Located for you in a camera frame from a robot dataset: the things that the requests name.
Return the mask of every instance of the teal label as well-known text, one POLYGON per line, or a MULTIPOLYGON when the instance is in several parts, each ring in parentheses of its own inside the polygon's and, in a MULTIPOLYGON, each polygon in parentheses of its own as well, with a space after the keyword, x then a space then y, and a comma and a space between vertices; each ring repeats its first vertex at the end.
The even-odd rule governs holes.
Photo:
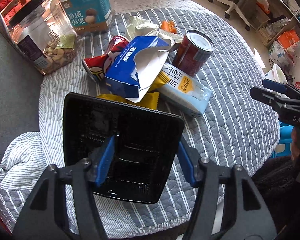
POLYGON ((61 5, 79 35, 107 30, 112 20, 109 0, 68 0, 61 5))

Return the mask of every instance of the human hand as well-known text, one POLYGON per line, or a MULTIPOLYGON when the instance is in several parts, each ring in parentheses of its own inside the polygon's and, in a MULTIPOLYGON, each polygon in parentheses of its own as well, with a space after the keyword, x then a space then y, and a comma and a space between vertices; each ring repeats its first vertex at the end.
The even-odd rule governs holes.
POLYGON ((297 136, 297 131, 295 128, 292 129, 291 139, 292 139, 291 159, 295 160, 300 155, 300 149, 298 148, 298 145, 297 145, 298 136, 297 136))

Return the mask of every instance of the plastic jar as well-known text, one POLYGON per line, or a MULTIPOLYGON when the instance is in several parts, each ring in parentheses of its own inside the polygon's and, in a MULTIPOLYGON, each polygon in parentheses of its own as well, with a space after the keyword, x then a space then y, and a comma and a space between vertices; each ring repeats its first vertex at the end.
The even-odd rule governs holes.
POLYGON ((103 32, 114 19, 112 0, 59 0, 75 32, 103 32))
POLYGON ((31 0, 10 20, 12 39, 43 74, 76 57, 76 35, 58 0, 31 0))

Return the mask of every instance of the yellow snack packet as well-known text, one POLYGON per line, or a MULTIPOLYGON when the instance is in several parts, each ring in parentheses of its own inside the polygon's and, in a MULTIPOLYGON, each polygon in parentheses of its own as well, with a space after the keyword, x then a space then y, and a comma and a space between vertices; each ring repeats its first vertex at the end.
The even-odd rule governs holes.
POLYGON ((130 100, 127 100, 121 96, 112 95, 112 94, 102 94, 97 96, 97 98, 127 103, 134 106, 141 106, 153 110, 157 110, 158 100, 159 100, 159 92, 146 93, 145 96, 139 103, 133 103, 130 100))
POLYGON ((158 89, 158 88, 164 86, 165 84, 167 84, 169 81, 170 81, 170 78, 163 71, 160 71, 159 75, 157 75, 157 77, 153 81, 152 85, 150 86, 149 91, 158 89))

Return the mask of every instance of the torn blue box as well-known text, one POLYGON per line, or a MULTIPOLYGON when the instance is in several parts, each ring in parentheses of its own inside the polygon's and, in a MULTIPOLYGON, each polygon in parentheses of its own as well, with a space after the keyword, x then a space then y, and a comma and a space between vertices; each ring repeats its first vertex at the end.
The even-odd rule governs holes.
POLYGON ((156 36, 135 37, 108 69, 105 75, 108 90, 141 101, 167 59, 169 53, 165 50, 170 46, 156 36))

